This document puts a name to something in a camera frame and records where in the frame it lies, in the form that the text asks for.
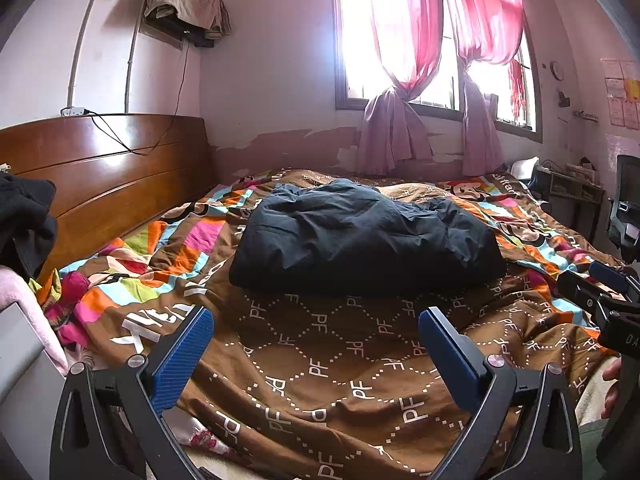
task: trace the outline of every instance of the wall clock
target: wall clock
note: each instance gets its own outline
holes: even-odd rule
[[[558,81],[562,81],[564,79],[564,69],[557,61],[551,62],[551,73]]]

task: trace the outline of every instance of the human hand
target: human hand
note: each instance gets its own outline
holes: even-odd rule
[[[613,407],[618,400],[618,379],[620,378],[620,368],[622,368],[622,358],[617,358],[609,368],[603,371],[602,379],[605,381],[616,381],[611,385],[607,395],[604,398],[604,410],[600,414],[601,418],[609,418]]]

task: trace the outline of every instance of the poster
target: poster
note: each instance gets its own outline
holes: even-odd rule
[[[625,126],[633,130],[640,130],[640,122],[638,121],[638,108],[635,101],[624,99],[622,101],[622,115],[625,120]]]
[[[626,98],[632,101],[640,101],[640,81],[636,79],[625,79],[624,81]]]
[[[635,61],[620,61],[620,68],[624,79],[640,80],[640,66]]]
[[[607,94],[609,97],[619,97],[626,99],[625,80],[624,79],[605,79],[607,84]]]
[[[617,59],[602,59],[601,61],[605,78],[624,79],[624,76],[622,75],[622,66]]]
[[[614,126],[624,126],[625,120],[622,114],[622,99],[609,98],[609,119]]]

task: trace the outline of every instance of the electrical outlet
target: electrical outlet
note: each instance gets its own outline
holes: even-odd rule
[[[67,108],[62,108],[60,110],[60,115],[63,117],[73,117],[78,115],[84,115],[86,113],[86,109],[82,106],[70,106]]]

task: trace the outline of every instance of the wall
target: wall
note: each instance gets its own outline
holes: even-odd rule
[[[202,58],[201,110],[209,140],[218,148],[223,180],[297,166],[346,173],[354,169],[363,113],[336,111],[332,0],[224,0],[233,35]],[[553,0],[525,0],[538,64],[559,59],[562,88],[577,96],[571,47]],[[556,83],[540,67],[544,143],[500,134],[509,162],[539,155],[574,160],[559,146],[571,113],[557,106]],[[408,161],[396,173],[440,180],[460,175],[462,126],[424,118],[436,164]]]
[[[143,0],[95,0],[78,63],[74,106],[124,111],[127,62]],[[66,106],[89,0],[36,0],[0,52],[0,128],[55,117]],[[173,114],[185,52],[138,34],[129,111]],[[200,115],[200,52],[188,53],[179,114]]]
[[[584,154],[600,173],[608,196],[616,190],[616,157],[619,153],[639,155],[640,131],[613,126],[601,59],[635,59],[614,23],[596,0],[555,0],[564,21],[575,64],[582,106],[599,117],[599,123],[583,121]],[[609,203],[602,207],[596,247],[616,253],[606,234]]]

